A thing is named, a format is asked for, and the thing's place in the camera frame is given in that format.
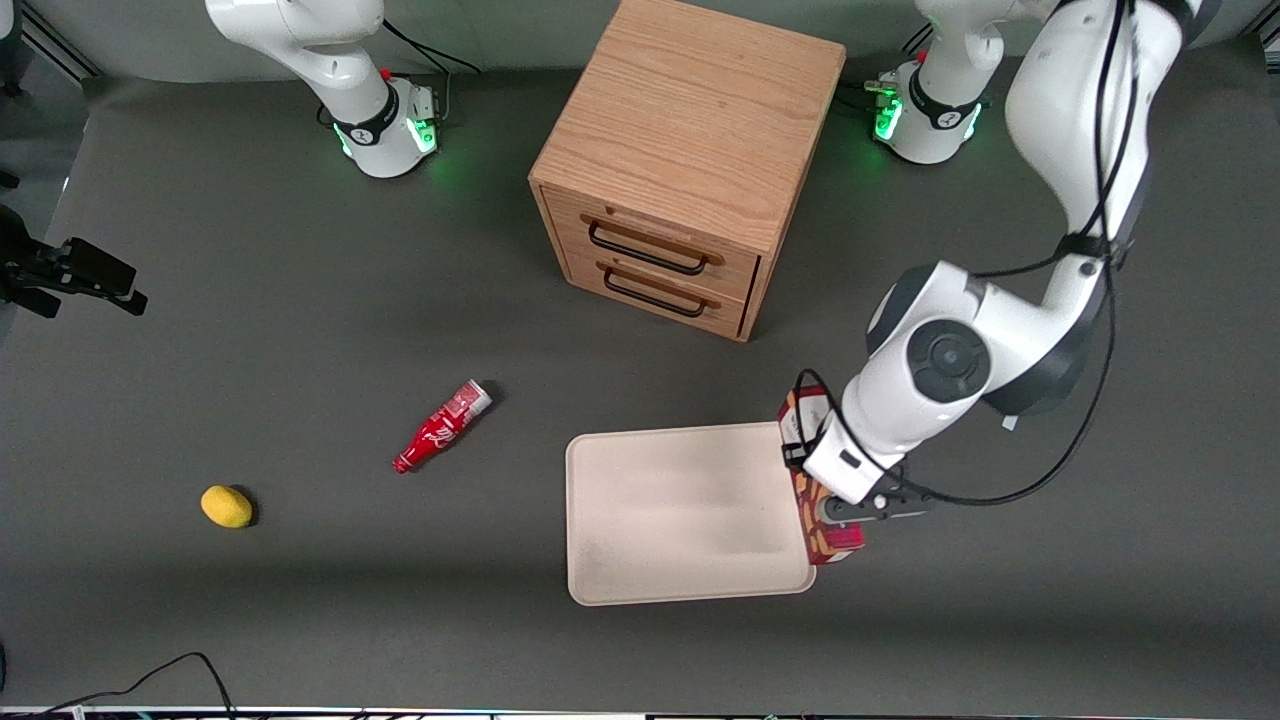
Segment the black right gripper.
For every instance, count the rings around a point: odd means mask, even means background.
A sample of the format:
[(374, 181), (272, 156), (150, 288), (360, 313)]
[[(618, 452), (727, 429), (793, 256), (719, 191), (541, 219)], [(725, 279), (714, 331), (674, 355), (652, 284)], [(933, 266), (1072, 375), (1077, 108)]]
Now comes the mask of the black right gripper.
[(20, 215), (1, 205), (1, 304), (22, 307), (37, 316), (54, 319), (61, 300), (47, 292), (60, 282), (65, 270), (82, 281), (95, 296), (129, 313), (142, 316), (148, 297), (134, 290), (136, 269), (82, 238), (70, 238), (60, 246), (37, 241)]

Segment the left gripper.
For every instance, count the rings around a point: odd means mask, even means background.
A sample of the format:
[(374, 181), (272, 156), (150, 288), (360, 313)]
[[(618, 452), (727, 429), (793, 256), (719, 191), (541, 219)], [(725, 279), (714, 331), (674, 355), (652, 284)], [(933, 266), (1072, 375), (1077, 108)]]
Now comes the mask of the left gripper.
[(786, 468), (803, 469), (833, 493), (820, 501), (820, 521), (827, 525), (911, 518), (932, 510), (932, 501), (914, 491), (873, 491), (905, 454), (864, 452), (837, 421), (823, 424), (809, 454), (804, 442), (783, 443), (782, 459)]

